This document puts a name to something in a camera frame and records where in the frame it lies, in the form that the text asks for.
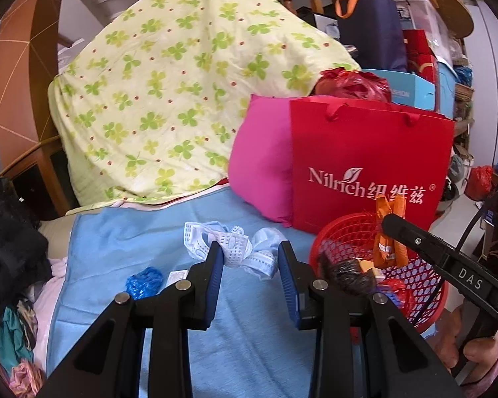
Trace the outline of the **person right hand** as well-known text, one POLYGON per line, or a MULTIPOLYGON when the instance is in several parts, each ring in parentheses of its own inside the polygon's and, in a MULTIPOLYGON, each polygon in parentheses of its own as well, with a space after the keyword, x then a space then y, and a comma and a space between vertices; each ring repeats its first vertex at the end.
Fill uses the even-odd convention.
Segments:
MULTIPOLYGON (((460 350, 456 338, 462 329, 462 306, 444 313, 436 323, 434 350, 444 366, 451 371, 459 361, 460 350)), ((498 332, 489 338, 476 338, 469 341, 463 351, 466 360, 475 364, 464 378, 463 384, 474 384, 482 380, 498 363, 498 332)))

